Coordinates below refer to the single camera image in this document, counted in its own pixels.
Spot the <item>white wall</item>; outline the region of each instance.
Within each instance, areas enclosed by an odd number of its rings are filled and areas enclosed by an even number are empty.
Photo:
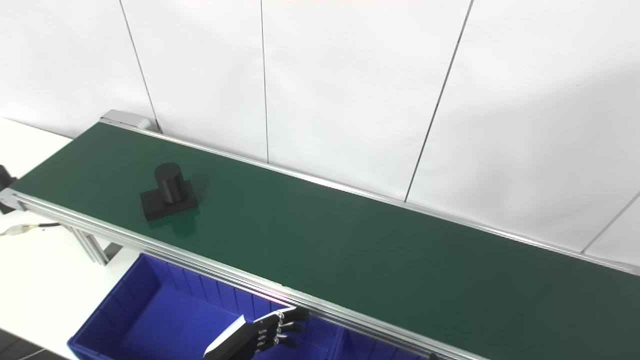
[[[469,0],[264,0],[269,159],[404,199]]]
[[[112,108],[153,118],[118,1],[0,2],[0,117],[76,136]]]
[[[164,133],[266,160],[260,0],[123,0]]]
[[[476,1],[409,201],[581,251],[640,190],[638,13]]]
[[[0,117],[75,136],[157,116],[403,199],[469,1],[122,4],[132,37],[117,0],[0,3]],[[640,190],[639,10],[476,0],[408,200],[583,250]],[[638,261],[636,208],[588,253]]]

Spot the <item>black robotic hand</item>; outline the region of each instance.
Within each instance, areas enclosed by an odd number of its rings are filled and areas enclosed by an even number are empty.
[[[302,307],[276,310],[252,323],[241,316],[209,345],[203,360],[249,360],[275,345],[294,348],[296,341],[283,334],[303,332],[305,327],[296,322],[308,318],[309,310]]]

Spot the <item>white table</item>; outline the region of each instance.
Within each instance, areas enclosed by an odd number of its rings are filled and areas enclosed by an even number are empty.
[[[70,139],[0,118],[0,164],[23,176]],[[0,216],[0,232],[51,222],[32,213]],[[138,253],[122,249],[107,266],[93,263],[63,227],[0,237],[0,328],[69,359],[67,340],[82,326]]]

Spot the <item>blue plastic crate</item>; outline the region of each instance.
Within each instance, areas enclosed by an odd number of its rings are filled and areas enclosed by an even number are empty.
[[[401,348],[345,330],[335,360],[427,360]]]
[[[239,315],[254,320],[283,306],[156,258],[141,255],[69,340],[82,360],[201,360]],[[256,360],[334,360],[344,329],[311,317]]]

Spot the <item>metal leg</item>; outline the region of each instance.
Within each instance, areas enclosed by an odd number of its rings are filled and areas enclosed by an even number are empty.
[[[76,237],[84,251],[86,251],[87,255],[89,255],[89,258],[94,263],[98,263],[102,266],[107,265],[109,261],[113,259],[115,254],[122,249],[121,245],[110,243],[109,246],[103,250],[95,239],[95,236],[72,226],[65,225],[65,227]]]

